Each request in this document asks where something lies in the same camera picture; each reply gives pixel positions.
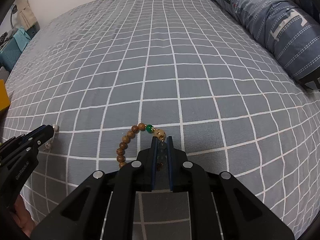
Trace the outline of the person's left hand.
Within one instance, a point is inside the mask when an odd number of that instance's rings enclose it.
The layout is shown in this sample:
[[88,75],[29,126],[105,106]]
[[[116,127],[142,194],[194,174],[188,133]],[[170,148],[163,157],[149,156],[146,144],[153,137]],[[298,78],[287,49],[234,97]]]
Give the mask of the person's left hand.
[[12,206],[10,214],[20,229],[30,237],[32,231],[36,227],[36,224],[33,221],[30,212],[26,209],[23,198],[20,194]]

